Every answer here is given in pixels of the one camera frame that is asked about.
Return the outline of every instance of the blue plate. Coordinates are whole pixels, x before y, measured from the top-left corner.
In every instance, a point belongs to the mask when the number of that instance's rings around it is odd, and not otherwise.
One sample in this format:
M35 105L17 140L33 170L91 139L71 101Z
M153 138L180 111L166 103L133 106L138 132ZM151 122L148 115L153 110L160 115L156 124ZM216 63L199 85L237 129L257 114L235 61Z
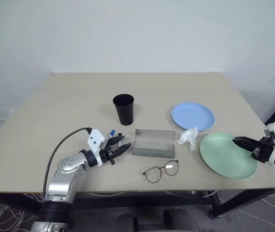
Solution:
M208 108L192 102L174 106L172 118L181 128L187 130L197 127L198 131L211 128L215 121L213 113Z

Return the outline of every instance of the table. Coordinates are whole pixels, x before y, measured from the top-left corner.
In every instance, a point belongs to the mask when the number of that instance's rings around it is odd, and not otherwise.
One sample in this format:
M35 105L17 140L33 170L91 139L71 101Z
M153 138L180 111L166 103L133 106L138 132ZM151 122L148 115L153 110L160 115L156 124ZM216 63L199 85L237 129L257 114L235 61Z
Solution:
M135 98L130 126L119 123L112 103L120 93ZM171 109L181 102L205 105L215 116L213 127L198 134L195 151L175 143L183 130L173 122ZM0 128L0 193L41 192L54 147L81 127L105 133L121 131L124 143L134 141L135 129L173 130L180 170L174 177L163 175L156 184L145 183L142 172L167 159L133 156L129 150L115 159L116 165L106 163L87 172L80 180L79 192L275 188L275 166L259 163L252 177L233 180L214 173L201 159L199 143L206 134L226 132L254 139L263 136L264 124L224 75L54 73ZM87 149L87 138L86 132L80 132L60 147L49 180L61 158Z

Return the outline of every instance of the table leg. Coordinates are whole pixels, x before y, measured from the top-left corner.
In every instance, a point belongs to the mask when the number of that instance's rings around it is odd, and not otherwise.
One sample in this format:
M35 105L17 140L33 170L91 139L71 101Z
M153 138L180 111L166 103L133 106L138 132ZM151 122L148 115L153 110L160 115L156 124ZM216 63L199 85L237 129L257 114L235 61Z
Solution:
M42 204L20 193L0 193L0 202L32 215L38 215Z
M223 204L213 204L213 210L209 212L209 217L211 219L217 218L224 213L240 209L273 193L275 193L275 188L245 190Z

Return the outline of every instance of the tissue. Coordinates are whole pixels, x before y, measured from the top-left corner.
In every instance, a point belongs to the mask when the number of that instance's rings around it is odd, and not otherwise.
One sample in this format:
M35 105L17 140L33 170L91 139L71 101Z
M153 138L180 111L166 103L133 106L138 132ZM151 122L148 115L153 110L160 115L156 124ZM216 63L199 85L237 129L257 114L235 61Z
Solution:
M178 144L184 144L189 142L189 149L191 151L196 149L196 137L198 135L198 129L191 128L186 130L184 133L181 134L180 138L177 140Z

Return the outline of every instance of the floor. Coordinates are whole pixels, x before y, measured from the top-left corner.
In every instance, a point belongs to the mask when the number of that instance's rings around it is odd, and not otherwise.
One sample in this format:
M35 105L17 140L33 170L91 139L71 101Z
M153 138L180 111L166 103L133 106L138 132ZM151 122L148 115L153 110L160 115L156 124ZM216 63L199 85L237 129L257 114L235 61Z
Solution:
M228 200L236 195L239 191L219 191L218 195L221 200ZM265 198L269 203L275 205L275 198ZM243 212L235 211L222 216L221 219L210 220L208 211L210 206L180 206L185 209L196 221L202 232L275 232L275 208L269 206L263 201L255 202L247 207L242 208ZM104 210L76 210L72 211L72 218L76 221L73 230L75 232L109 232L114 224L117 216L124 213L131 213L138 218L141 230L163 229L162 214L166 207L152 208L116 208ZM259 217L274 225L254 218L245 214ZM6 211L0 218L0 222L4 222L12 217L12 213ZM18 221L13 218L7 223L0 224L2 229L8 228ZM26 232L30 230L31 224L35 221L35 217L20 225L18 232Z

